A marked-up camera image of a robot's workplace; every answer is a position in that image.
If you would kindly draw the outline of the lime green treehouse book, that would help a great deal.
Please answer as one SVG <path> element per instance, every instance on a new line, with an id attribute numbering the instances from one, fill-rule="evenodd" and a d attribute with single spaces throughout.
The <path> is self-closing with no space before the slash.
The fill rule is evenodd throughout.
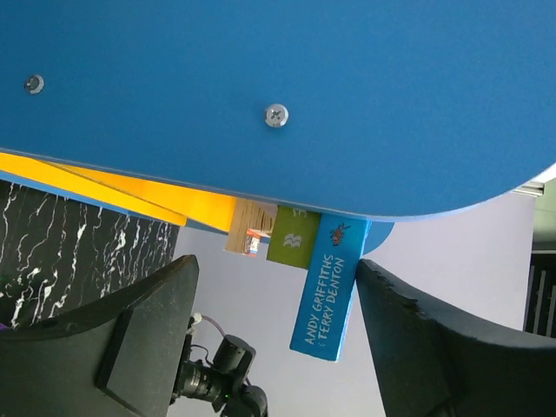
<path id="1" fill-rule="evenodd" d="M 268 245 L 267 260 L 308 269 L 320 221 L 320 213 L 279 206 Z"/>

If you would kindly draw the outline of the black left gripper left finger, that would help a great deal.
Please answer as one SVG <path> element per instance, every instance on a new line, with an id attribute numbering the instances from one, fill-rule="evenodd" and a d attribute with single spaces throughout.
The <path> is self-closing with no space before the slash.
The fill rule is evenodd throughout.
<path id="1" fill-rule="evenodd" d="M 199 267 L 185 255 L 113 294 L 1 333 L 3 416 L 164 416 Z"/>

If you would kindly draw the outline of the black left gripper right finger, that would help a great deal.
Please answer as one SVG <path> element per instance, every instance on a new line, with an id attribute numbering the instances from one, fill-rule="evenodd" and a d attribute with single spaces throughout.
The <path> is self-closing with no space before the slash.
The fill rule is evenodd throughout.
<path id="1" fill-rule="evenodd" d="M 555 341 L 425 293 L 374 261 L 356 284 L 388 416 L 553 416 Z"/>

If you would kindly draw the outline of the yellow 130-storey treehouse book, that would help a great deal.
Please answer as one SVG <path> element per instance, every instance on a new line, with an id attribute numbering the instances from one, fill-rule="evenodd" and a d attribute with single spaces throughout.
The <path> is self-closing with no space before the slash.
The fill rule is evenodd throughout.
<path id="1" fill-rule="evenodd" d="M 261 239 L 272 235 L 277 210 L 276 204 L 238 198 L 224 250 L 257 256 Z"/>

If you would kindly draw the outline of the light blue 26-storey book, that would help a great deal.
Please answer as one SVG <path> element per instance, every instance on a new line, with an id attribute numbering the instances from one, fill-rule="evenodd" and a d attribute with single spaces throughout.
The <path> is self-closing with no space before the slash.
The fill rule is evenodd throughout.
<path id="1" fill-rule="evenodd" d="M 289 348 L 338 361 L 354 294 L 355 271 L 370 221 L 321 217 Z"/>

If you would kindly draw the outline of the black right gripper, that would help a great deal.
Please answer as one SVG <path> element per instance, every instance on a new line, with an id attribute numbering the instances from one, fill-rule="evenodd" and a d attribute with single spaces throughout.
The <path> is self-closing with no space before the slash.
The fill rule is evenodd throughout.
<path id="1" fill-rule="evenodd" d="M 189 318 L 188 329 L 171 394 L 172 404 L 181 397 L 203 400 L 209 403 L 215 401 L 216 391 L 213 377 L 210 374 L 210 367 L 205 366 L 203 360 L 192 361 L 190 359 L 193 348 L 203 350 L 206 354 L 205 359 L 208 359 L 209 351 L 205 347 L 193 343 L 195 325 L 201 321 L 201 316 L 191 316 Z"/>

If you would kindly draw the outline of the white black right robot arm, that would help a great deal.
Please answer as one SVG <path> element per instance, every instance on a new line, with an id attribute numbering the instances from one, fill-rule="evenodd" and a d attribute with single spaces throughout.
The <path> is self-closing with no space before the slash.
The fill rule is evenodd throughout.
<path id="1" fill-rule="evenodd" d="M 190 356 L 195 348 L 208 351 L 193 342 L 195 326 L 203 321 L 211 323 L 220 332 L 222 340 L 212 360 L 193 361 Z M 189 319 L 170 403 L 185 397 L 209 403 L 221 416 L 267 416 L 266 393 L 248 379 L 255 356 L 255 349 L 243 339 L 226 334 L 212 318 L 193 314 Z"/>

